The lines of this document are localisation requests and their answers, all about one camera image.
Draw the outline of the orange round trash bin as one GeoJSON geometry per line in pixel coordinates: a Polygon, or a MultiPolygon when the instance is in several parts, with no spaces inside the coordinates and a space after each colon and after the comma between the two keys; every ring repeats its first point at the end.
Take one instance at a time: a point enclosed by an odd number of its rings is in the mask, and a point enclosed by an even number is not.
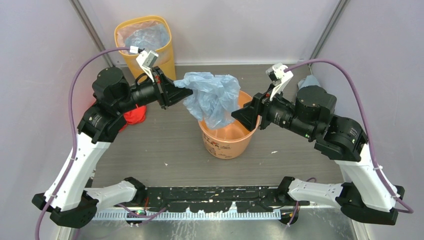
{"type": "Polygon", "coordinates": [[[203,120],[198,125],[205,149],[214,157],[223,160],[240,156],[247,149],[256,131],[247,130],[237,120],[219,129],[208,128],[203,120]]]}

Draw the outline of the light blue trash bag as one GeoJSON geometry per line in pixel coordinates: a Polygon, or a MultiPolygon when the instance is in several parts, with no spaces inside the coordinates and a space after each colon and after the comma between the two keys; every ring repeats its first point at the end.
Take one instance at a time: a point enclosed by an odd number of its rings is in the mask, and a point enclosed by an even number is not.
{"type": "Polygon", "coordinates": [[[174,85],[193,91],[183,100],[183,105],[198,121],[204,121],[209,129],[217,130],[232,124],[231,113],[238,110],[240,84],[229,74],[187,72],[174,85]]]}

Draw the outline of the yellow mesh trash bin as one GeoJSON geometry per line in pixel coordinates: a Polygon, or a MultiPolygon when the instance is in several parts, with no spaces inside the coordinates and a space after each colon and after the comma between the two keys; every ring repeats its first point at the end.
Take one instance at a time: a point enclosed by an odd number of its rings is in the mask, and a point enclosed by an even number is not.
{"type": "Polygon", "coordinates": [[[164,18],[144,16],[119,24],[114,31],[117,47],[135,46],[158,53],[154,63],[171,80],[176,79],[172,34],[164,18]]]}

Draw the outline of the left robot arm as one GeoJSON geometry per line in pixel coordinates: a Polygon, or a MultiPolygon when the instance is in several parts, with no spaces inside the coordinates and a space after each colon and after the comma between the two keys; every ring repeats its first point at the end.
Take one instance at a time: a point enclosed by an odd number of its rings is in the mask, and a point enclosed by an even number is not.
{"type": "Polygon", "coordinates": [[[165,109],[193,94],[191,89],[175,86],[157,66],[143,82],[134,85],[127,82],[120,68],[105,68],[92,89],[95,102],[77,126],[76,146],[52,186],[32,199],[61,227],[80,229],[104,209],[121,203],[138,207],[145,202],[146,187],[133,177],[103,188],[88,188],[86,184],[101,156],[126,125],[125,113],[154,102],[165,109]]]}

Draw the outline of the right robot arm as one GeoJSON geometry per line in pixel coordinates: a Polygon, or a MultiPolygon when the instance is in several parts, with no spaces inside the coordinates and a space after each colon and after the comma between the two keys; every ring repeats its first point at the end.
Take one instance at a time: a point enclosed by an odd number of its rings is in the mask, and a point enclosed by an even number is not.
{"type": "Polygon", "coordinates": [[[373,166],[365,130],[357,121],[335,115],[336,102],[334,95],[312,85],[301,88],[295,102],[282,94],[257,93],[231,116],[248,131],[275,124],[306,138],[348,177],[344,183],[323,184],[286,176],[276,190],[281,204],[316,202],[338,208],[360,223],[393,226],[399,211],[390,193],[402,197],[405,189],[399,185],[385,188],[373,166]]]}

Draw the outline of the red crumpled trash bag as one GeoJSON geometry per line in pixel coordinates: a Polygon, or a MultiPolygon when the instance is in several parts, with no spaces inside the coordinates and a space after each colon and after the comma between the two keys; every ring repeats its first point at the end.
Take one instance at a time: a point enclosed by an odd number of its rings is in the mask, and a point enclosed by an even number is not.
{"type": "Polygon", "coordinates": [[[143,123],[146,119],[147,106],[137,106],[136,109],[130,110],[123,114],[126,124],[119,130],[122,132],[128,125],[137,125],[143,123]]]}

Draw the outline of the blue bag inside yellow bin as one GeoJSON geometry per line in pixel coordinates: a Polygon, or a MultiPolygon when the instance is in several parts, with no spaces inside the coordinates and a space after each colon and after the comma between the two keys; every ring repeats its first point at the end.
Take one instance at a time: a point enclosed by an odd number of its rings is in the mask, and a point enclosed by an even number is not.
{"type": "Polygon", "coordinates": [[[132,33],[124,41],[126,47],[136,46],[146,50],[158,50],[166,46],[171,37],[164,24],[158,23],[141,28],[132,33]]]}

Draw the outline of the folded blue bag in corner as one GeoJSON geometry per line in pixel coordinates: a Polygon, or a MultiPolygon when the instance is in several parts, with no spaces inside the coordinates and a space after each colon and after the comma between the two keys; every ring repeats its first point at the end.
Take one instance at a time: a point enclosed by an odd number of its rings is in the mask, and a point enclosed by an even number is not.
{"type": "Polygon", "coordinates": [[[301,79],[298,83],[297,83],[298,89],[302,89],[305,87],[309,87],[309,86],[319,86],[321,87],[320,82],[318,81],[318,79],[310,74],[308,76],[306,76],[304,79],[301,79]]]}

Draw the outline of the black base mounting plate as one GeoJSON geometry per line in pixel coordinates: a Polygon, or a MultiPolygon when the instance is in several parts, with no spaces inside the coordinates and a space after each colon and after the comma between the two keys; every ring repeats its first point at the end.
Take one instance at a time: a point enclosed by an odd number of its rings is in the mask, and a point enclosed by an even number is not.
{"type": "Polygon", "coordinates": [[[170,213],[226,213],[232,205],[237,213],[268,213],[296,204],[280,200],[275,186],[148,187],[144,197],[141,206],[170,213]]]}

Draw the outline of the left aluminium frame post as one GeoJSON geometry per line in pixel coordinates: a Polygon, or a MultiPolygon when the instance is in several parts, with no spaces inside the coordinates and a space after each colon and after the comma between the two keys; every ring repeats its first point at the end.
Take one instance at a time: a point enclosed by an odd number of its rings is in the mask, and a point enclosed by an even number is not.
{"type": "Polygon", "coordinates": [[[80,21],[82,22],[82,25],[84,26],[85,30],[87,31],[88,35],[90,36],[90,38],[93,41],[94,45],[96,46],[97,50],[99,52],[105,51],[106,47],[103,44],[101,38],[99,37],[97,31],[95,30],[95,27],[92,24],[88,14],[86,13],[81,1],[80,0],[69,0],[69,2],[72,5],[77,16],[79,17],[80,21]]]}

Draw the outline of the aluminium frame post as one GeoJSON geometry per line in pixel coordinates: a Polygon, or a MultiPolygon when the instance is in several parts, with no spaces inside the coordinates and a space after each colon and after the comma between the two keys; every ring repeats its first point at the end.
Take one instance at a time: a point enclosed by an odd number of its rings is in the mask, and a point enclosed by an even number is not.
{"type": "Polygon", "coordinates": [[[334,10],[332,11],[332,14],[323,30],[323,32],[321,33],[313,51],[311,56],[309,57],[310,59],[316,59],[323,47],[325,46],[326,42],[328,41],[330,35],[332,34],[334,28],[336,27],[338,21],[340,20],[340,18],[342,17],[342,14],[344,13],[345,9],[347,8],[347,6],[349,5],[350,0],[339,0],[334,8],[334,10]]]}
{"type": "Polygon", "coordinates": [[[69,2],[72,5],[77,16],[79,17],[80,21],[82,22],[82,25],[84,26],[85,30],[87,31],[88,35],[90,36],[90,38],[93,41],[94,45],[96,46],[97,50],[99,52],[105,51],[106,47],[103,44],[101,38],[99,37],[97,31],[95,30],[95,27],[92,24],[88,14],[86,13],[81,1],[80,0],[69,0],[69,2]]]}

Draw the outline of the right aluminium frame post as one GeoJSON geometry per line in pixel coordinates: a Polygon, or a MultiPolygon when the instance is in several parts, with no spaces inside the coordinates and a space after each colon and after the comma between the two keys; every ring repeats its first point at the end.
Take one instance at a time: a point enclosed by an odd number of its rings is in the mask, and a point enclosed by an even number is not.
{"type": "Polygon", "coordinates": [[[347,8],[347,6],[349,5],[350,0],[339,0],[334,8],[334,10],[332,11],[332,14],[323,30],[323,32],[321,33],[313,51],[311,56],[309,57],[310,59],[316,59],[323,47],[325,46],[326,42],[328,41],[330,35],[332,34],[334,28],[336,27],[338,21],[340,20],[340,18],[342,17],[342,14],[344,13],[345,9],[347,8]]]}

